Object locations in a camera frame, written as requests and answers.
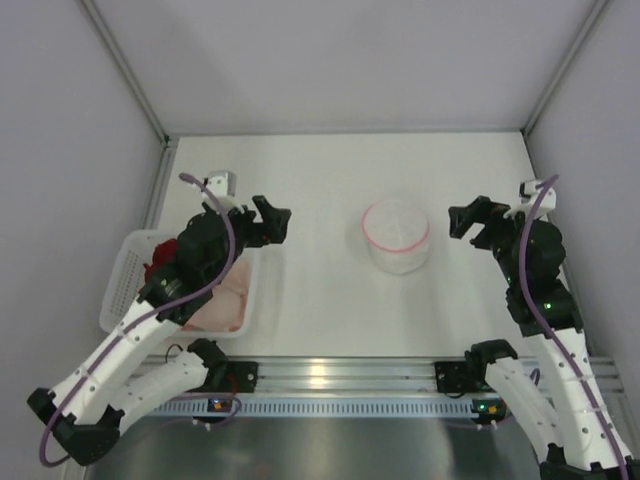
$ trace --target red object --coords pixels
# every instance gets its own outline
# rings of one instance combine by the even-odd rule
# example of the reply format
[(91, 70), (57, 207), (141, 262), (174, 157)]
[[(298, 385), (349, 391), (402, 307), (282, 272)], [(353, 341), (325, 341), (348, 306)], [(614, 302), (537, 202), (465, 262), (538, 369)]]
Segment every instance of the red object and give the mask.
[(176, 251), (178, 250), (178, 240), (175, 238), (171, 238), (164, 243), (159, 244), (156, 249), (153, 251), (153, 256), (151, 257), (151, 265), (144, 264), (144, 281), (148, 282), (151, 278), (151, 275), (155, 273), (155, 271), (163, 266), (165, 263), (170, 262), (176, 256)]

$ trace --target black wire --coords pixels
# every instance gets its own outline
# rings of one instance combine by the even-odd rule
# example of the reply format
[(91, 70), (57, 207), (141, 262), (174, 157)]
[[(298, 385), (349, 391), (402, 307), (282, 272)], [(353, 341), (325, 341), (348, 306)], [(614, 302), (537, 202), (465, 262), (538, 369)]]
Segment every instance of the black wire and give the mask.
[(171, 352), (171, 349), (173, 347), (178, 347), (180, 349), (181, 352), (184, 352), (184, 348), (182, 348), (180, 345), (178, 345), (177, 343), (174, 343), (172, 345), (169, 345), (169, 348), (167, 348), (167, 353), (164, 354), (164, 363), (169, 363), (169, 352)]

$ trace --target pink rim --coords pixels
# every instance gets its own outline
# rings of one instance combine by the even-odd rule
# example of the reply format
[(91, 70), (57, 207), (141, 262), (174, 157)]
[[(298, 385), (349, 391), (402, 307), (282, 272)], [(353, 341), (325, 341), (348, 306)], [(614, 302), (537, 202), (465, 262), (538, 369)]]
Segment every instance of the pink rim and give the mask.
[(382, 245), (379, 245), (376, 241), (374, 241), (369, 234), (367, 233), (367, 229), (364, 226), (364, 222), (367, 219), (367, 215), (369, 214), (369, 211), (375, 207), (376, 205), (378, 205), (381, 202), (384, 202), (385, 200), (381, 200), (380, 202), (374, 203), (373, 205), (371, 205), (369, 208), (367, 208), (364, 212), (364, 214), (362, 215), (362, 220), (361, 220), (361, 224), (362, 224), (362, 232), (364, 233), (364, 236), (367, 237), (367, 241), (369, 243), (371, 243), (374, 247), (379, 248), (380, 250), (384, 251), (384, 252), (389, 252), (389, 253), (406, 253), (406, 252), (410, 252), (411, 250), (418, 248), (420, 245), (422, 245), (427, 238), (429, 237), (429, 228), (431, 227), (431, 225), (429, 225), (429, 219), (427, 218), (427, 216), (424, 214), (424, 212), (417, 210), (418, 212), (420, 212), (420, 215), (422, 215), (424, 217), (424, 219), (427, 222), (427, 231), (424, 232), (424, 236), (418, 240), (416, 243), (414, 243), (413, 245), (409, 246), (409, 247), (405, 247), (405, 248), (398, 248), (398, 249), (394, 249), (394, 248), (388, 248), (388, 247), (383, 247)]

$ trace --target gray floor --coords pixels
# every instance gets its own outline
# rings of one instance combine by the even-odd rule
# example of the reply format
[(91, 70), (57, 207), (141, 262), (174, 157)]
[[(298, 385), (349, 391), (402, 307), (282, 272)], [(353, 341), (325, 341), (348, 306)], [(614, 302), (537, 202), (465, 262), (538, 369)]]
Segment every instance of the gray floor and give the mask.
[(174, 423), (139, 441), (165, 421), (139, 422), (109, 456), (90, 469), (88, 478), (540, 478), (531, 447), (515, 422), (496, 432), (476, 432), (426, 419), (239, 418), (211, 432), (186, 421)]

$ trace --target perforated metal strip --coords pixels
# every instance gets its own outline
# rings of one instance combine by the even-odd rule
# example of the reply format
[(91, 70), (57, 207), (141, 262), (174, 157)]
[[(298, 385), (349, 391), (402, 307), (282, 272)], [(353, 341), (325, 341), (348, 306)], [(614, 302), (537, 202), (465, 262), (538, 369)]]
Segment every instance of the perforated metal strip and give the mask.
[[(332, 418), (472, 418), (471, 401), (441, 398), (261, 398), (240, 396), (242, 417), (332, 417)], [(162, 417), (218, 417), (207, 412), (207, 399), (165, 403), (151, 415)]]

